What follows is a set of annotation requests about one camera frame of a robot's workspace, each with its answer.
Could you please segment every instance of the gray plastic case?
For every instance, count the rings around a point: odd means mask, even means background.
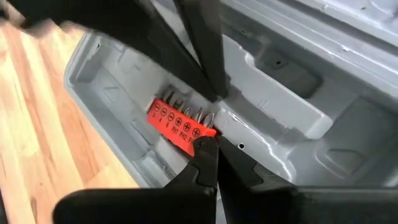
[[[397,49],[302,2],[221,1],[232,88],[213,105],[101,34],[82,38],[65,86],[142,187],[164,186],[187,163],[146,122],[152,100],[170,85],[192,107],[217,112],[225,137],[294,184],[396,186]],[[170,2],[155,5],[192,52]]]

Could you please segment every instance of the red bit holder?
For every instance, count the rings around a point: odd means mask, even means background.
[[[191,156],[194,156],[193,140],[216,135],[216,130],[204,127],[159,99],[155,99],[150,106],[147,120],[168,140]]]

